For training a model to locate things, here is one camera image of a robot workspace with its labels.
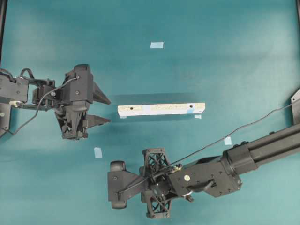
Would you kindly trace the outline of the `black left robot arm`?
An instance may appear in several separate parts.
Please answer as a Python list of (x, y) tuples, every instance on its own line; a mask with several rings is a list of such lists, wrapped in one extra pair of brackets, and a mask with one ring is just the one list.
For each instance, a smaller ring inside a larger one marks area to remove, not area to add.
[(54, 80), (36, 79), (29, 68), (13, 77), (5, 69), (0, 71), (0, 134), (10, 133), (12, 108), (36, 112), (54, 110), (62, 138), (87, 138), (87, 129), (110, 122), (109, 119), (89, 115), (93, 102), (109, 105), (111, 102), (94, 82), (88, 64), (79, 64), (65, 74), (57, 87)]

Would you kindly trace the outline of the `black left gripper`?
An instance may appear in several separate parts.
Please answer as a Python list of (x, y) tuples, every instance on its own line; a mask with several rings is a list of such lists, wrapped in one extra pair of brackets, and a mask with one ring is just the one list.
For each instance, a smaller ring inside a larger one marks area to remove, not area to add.
[[(64, 83), (66, 86), (70, 81), (76, 80), (72, 78)], [(110, 122), (109, 119), (99, 117), (96, 115), (88, 115), (86, 112), (75, 112), (71, 109), (71, 106), (64, 104), (62, 102), (62, 88), (57, 90), (58, 93), (58, 102), (57, 107), (54, 109), (56, 118), (59, 122), (59, 126), (62, 132), (62, 137), (64, 139), (81, 139), (87, 138), (87, 128), (94, 126), (101, 126), (105, 123)], [(93, 104), (94, 101), (100, 102), (106, 105), (110, 105), (111, 101), (103, 93), (103, 91), (98, 87), (95, 82), (91, 82), (91, 91), (90, 91), (90, 103)]]

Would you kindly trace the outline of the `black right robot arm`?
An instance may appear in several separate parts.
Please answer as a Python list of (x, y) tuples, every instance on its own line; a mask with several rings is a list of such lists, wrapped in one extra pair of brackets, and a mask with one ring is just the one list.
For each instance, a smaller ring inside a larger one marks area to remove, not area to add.
[(205, 157), (186, 165), (154, 168), (145, 165), (144, 174), (150, 175), (150, 180), (141, 193), (141, 201), (147, 204), (147, 217), (168, 217), (174, 199), (192, 202), (192, 193), (221, 197), (239, 191), (241, 174), (299, 151), (300, 126), (296, 124), (254, 141), (236, 144), (221, 156)]

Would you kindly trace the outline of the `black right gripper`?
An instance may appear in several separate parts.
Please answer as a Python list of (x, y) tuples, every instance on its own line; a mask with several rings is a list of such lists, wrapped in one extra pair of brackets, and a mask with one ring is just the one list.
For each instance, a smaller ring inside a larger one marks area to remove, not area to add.
[(169, 165), (164, 148), (143, 150), (144, 166), (139, 172), (147, 179), (146, 190), (141, 193), (141, 201), (148, 212), (169, 212), (171, 210), (171, 188), (162, 169)]

